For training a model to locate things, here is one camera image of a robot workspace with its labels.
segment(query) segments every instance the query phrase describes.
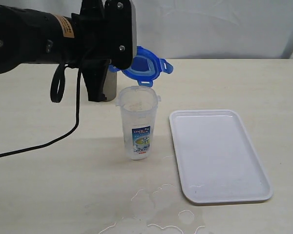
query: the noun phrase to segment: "black cable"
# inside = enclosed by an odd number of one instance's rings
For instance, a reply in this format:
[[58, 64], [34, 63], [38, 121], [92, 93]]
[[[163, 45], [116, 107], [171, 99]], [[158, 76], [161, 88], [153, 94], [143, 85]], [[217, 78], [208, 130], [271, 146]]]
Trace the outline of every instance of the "black cable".
[[6, 156], [10, 156], [10, 155], [16, 155], [16, 154], [21, 154], [24, 152], [28, 152], [28, 151], [32, 151], [32, 150], [37, 150], [37, 149], [42, 149], [45, 147], [48, 147], [60, 140], [63, 140], [64, 138], [68, 137], [69, 135], [71, 135], [77, 128], [79, 125], [79, 110], [80, 110], [80, 83], [81, 83], [81, 77], [82, 77], [82, 66], [84, 63], [84, 59], [86, 58], [86, 56], [91, 52], [91, 50], [89, 50], [83, 57], [83, 59], [81, 60], [79, 69], [78, 69], [78, 74], [77, 74], [77, 88], [76, 88], [76, 123], [75, 126], [66, 134], [64, 134], [63, 136], [56, 138], [46, 144], [43, 145], [37, 145], [37, 146], [33, 146], [33, 147], [29, 147], [29, 148], [24, 148], [21, 150], [15, 150], [15, 151], [10, 151], [10, 152], [6, 152], [6, 153], [2, 153], [0, 154], [0, 158], [1, 157], [6, 157]]

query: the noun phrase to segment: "container label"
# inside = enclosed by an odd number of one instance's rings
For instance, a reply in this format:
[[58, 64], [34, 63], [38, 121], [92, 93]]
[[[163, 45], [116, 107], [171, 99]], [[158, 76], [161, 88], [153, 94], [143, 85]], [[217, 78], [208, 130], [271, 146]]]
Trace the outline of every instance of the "container label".
[[59, 16], [59, 15], [54, 15], [54, 16], [55, 16], [55, 18], [57, 18], [57, 20], [59, 21], [59, 23], [62, 27], [63, 37], [75, 38], [73, 27], [70, 24], [70, 22], [68, 21], [68, 19], [65, 18], [64, 16]]
[[151, 126], [132, 129], [133, 151], [135, 154], [145, 154], [150, 149]]

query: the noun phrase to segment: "clear plastic container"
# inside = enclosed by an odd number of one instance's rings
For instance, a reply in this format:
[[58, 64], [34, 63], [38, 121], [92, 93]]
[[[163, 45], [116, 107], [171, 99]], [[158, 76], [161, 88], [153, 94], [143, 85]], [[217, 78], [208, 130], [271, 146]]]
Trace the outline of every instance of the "clear plastic container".
[[120, 106], [126, 156], [133, 160], [150, 155], [154, 123], [160, 97], [145, 86], [123, 89], [116, 101]]

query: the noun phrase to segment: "white backdrop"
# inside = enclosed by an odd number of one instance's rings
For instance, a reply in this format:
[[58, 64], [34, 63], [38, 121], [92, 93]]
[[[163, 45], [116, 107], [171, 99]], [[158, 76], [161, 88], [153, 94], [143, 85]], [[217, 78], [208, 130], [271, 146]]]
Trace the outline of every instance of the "white backdrop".
[[[164, 58], [293, 58], [293, 0], [133, 0], [138, 44]], [[81, 0], [0, 0], [69, 16]]]

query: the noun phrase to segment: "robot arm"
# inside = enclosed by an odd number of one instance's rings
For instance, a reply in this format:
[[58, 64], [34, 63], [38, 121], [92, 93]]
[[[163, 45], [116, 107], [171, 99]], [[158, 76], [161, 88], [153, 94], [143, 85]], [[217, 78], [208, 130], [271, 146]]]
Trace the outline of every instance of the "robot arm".
[[0, 74], [21, 63], [59, 64], [50, 95], [60, 102], [64, 70], [80, 68], [89, 101], [104, 101], [109, 64], [127, 69], [136, 55], [135, 8], [130, 0], [83, 0], [70, 18], [0, 5]]

